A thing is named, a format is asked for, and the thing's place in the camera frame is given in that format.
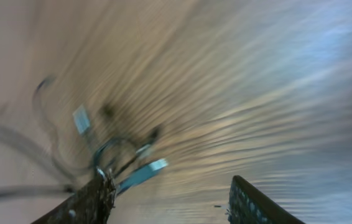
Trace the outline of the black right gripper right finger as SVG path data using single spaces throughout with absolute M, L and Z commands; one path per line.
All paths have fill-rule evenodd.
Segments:
M 229 191 L 230 224 L 303 224 L 240 175 L 233 176 Z

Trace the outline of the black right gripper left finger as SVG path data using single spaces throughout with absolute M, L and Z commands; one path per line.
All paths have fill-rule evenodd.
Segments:
M 97 176 L 32 224 L 106 224 L 114 208 L 116 184 L 111 172 Z

